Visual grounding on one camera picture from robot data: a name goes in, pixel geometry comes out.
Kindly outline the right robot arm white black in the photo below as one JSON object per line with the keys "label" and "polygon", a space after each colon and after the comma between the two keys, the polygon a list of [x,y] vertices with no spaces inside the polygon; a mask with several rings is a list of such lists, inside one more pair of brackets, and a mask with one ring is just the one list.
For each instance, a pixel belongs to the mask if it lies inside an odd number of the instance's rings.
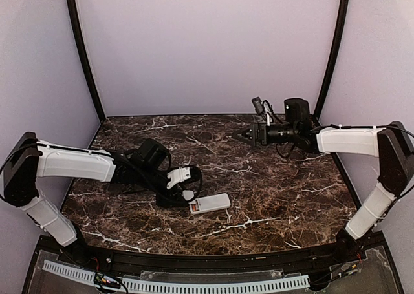
{"label": "right robot arm white black", "polygon": [[349,153],[378,158],[378,182],[345,226],[345,235],[350,239],[362,238],[396,201],[413,189],[409,184],[413,179],[413,134],[400,122],[379,126],[315,126],[309,103],[304,99],[284,100],[284,120],[274,115],[267,100],[256,97],[252,104],[261,121],[235,131],[232,137],[240,142],[252,147],[293,143],[314,154]]}

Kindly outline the white battery cover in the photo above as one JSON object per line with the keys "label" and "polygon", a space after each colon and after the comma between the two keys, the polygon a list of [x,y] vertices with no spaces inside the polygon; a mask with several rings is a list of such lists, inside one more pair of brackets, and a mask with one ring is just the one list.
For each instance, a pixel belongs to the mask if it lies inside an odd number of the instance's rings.
{"label": "white battery cover", "polygon": [[192,202],[196,199],[196,194],[193,191],[189,190],[184,190],[182,192],[182,196],[187,202]]}

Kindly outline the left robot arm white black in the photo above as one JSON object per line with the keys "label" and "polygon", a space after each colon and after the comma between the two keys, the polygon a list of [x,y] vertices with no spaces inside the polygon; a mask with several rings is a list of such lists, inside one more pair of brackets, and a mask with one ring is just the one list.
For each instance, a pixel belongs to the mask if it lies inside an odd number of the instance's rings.
{"label": "left robot arm white black", "polygon": [[165,201],[183,204],[180,185],[197,175],[190,167],[162,170],[171,154],[159,142],[146,139],[125,152],[88,150],[55,145],[26,132],[1,166],[1,199],[24,211],[58,244],[80,239],[74,224],[37,188],[37,178],[61,176],[114,184],[137,184]]}

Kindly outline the white remote control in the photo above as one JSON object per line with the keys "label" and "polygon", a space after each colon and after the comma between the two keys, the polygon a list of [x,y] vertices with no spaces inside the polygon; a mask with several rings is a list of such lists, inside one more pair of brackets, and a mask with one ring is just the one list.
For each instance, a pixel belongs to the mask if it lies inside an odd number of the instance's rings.
{"label": "white remote control", "polygon": [[[191,204],[198,205],[199,210],[196,212],[193,212],[191,210]],[[198,197],[194,201],[190,202],[189,204],[190,213],[193,215],[227,209],[230,206],[231,206],[230,198],[226,193],[216,194],[212,196]]]}

